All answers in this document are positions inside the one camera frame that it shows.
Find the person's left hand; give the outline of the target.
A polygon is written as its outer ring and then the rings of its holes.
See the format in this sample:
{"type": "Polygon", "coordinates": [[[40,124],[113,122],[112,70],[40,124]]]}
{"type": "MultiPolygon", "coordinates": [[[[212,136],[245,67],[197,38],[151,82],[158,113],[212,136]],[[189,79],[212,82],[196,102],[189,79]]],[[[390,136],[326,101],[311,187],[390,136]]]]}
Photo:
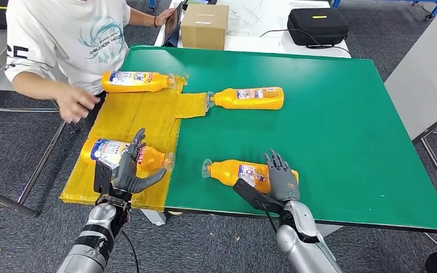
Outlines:
{"type": "Polygon", "coordinates": [[[160,27],[164,25],[167,19],[175,12],[175,9],[167,9],[154,17],[153,26],[160,27]]]}

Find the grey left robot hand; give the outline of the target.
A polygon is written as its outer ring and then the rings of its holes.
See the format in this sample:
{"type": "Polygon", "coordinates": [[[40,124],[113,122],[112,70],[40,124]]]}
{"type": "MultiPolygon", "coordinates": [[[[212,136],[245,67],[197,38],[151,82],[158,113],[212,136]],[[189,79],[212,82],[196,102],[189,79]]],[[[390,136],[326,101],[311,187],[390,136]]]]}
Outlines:
{"type": "Polygon", "coordinates": [[[142,143],[144,138],[145,128],[141,128],[135,134],[127,150],[122,154],[119,161],[118,175],[113,182],[114,188],[133,194],[140,193],[165,176],[166,168],[160,168],[154,174],[145,178],[136,175],[138,154],[145,146],[145,143],[142,143]]]}

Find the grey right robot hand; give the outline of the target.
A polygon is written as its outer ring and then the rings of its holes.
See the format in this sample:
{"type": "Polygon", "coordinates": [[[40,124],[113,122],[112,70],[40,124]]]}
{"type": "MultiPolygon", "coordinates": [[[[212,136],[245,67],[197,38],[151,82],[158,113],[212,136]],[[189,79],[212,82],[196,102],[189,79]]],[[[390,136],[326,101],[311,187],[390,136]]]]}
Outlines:
{"type": "Polygon", "coordinates": [[[274,150],[263,154],[268,168],[269,195],[277,201],[299,200],[298,179],[289,164],[274,150]]]}

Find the person's right hand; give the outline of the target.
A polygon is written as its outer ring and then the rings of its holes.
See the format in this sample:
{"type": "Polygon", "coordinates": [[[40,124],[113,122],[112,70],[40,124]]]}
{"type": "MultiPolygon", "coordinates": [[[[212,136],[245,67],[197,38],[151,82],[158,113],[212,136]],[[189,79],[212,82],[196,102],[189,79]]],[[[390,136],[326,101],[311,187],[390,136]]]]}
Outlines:
{"type": "Polygon", "coordinates": [[[66,123],[86,118],[100,99],[82,90],[68,90],[55,98],[60,116],[66,123]]]}

